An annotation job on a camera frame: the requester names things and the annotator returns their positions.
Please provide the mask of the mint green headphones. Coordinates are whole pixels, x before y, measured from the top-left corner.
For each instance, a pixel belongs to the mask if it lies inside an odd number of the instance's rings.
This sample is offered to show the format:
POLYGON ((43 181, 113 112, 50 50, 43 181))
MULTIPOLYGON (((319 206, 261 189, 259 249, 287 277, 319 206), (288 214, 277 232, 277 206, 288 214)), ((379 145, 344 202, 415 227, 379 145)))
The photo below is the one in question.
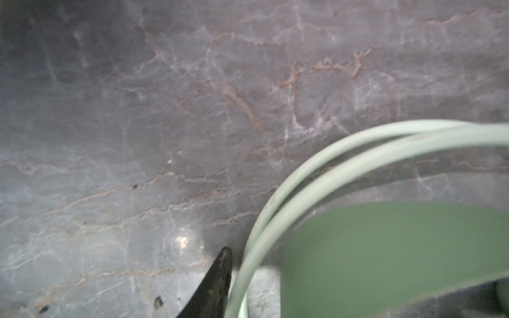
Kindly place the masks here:
MULTIPOLYGON (((403 121, 342 139, 297 168, 249 235, 225 315, 247 317, 247 290, 290 226, 335 190, 383 166, 438 151, 505 147, 508 126, 403 121)), ((486 282, 508 311, 508 214, 433 202, 332 209, 298 229, 281 274, 283 317, 375 317, 486 282)))

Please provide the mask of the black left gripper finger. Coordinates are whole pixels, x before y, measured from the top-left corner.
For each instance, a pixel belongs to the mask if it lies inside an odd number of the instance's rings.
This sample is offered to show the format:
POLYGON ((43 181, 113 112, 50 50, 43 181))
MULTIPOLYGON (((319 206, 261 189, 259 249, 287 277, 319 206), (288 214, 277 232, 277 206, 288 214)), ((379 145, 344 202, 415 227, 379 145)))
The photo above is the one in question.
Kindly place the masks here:
POLYGON ((225 246, 177 318, 224 318, 232 271, 232 251, 225 246))

